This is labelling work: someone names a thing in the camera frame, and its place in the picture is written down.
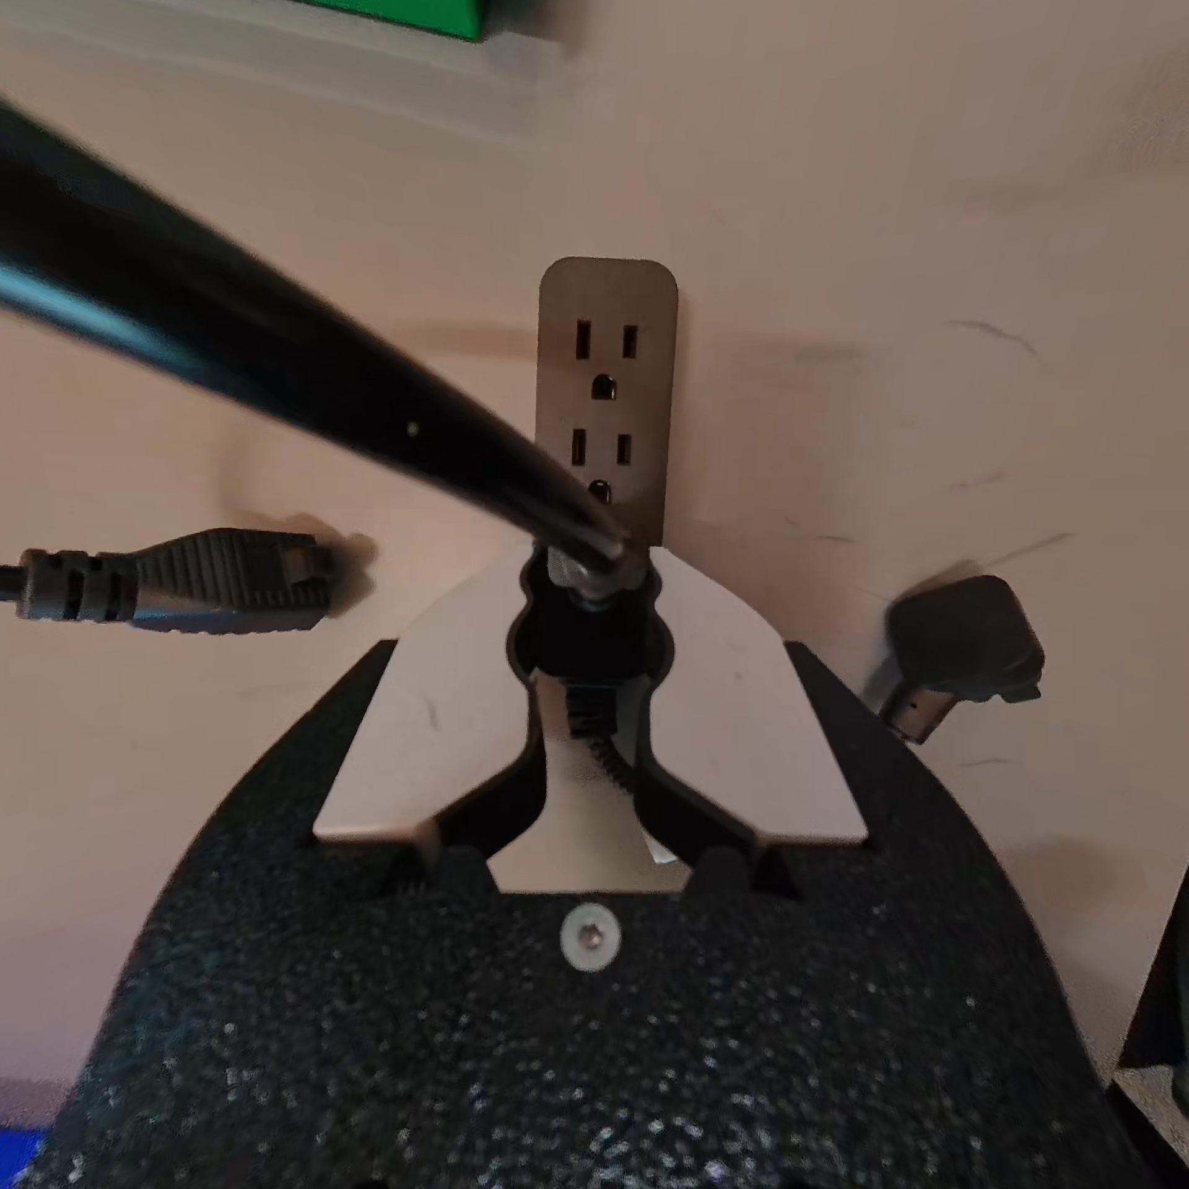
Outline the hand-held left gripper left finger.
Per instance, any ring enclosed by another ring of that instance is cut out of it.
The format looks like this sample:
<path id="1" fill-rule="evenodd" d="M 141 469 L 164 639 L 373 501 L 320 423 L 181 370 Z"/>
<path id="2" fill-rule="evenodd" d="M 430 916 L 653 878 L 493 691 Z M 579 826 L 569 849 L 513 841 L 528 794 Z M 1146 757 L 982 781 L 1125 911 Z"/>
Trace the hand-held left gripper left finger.
<path id="1" fill-rule="evenodd" d="M 492 858 L 538 820 L 544 733 L 510 645 L 531 557 L 533 546 L 512 546 L 399 636 L 312 826 L 320 843 Z"/>

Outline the green mat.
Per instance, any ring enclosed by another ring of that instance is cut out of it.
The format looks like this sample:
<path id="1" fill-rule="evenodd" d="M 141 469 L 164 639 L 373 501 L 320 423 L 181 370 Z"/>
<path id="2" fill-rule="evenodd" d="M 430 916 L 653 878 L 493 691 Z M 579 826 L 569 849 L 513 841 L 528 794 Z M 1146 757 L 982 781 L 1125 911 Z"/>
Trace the green mat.
<path id="1" fill-rule="evenodd" d="M 395 23 L 466 42 L 483 38 L 488 1 L 305 1 L 306 6 Z"/>

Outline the blue plastic bin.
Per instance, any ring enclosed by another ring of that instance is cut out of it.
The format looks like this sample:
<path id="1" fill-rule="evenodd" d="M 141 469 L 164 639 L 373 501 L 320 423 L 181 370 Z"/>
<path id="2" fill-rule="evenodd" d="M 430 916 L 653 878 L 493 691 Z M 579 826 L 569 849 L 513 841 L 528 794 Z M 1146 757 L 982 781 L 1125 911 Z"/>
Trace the blue plastic bin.
<path id="1" fill-rule="evenodd" d="M 1 1188 L 13 1188 L 37 1155 L 50 1126 L 3 1124 L 1 1142 Z"/>

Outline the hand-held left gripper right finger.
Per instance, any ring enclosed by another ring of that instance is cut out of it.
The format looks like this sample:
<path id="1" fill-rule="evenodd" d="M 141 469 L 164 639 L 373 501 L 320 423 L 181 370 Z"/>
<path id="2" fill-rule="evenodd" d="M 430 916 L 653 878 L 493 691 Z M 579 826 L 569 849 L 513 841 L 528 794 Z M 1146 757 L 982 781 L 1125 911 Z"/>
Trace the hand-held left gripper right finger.
<path id="1" fill-rule="evenodd" d="M 780 633 L 668 548 L 650 560 L 673 641 L 648 707 L 662 775 L 763 843 L 863 844 L 867 823 Z"/>

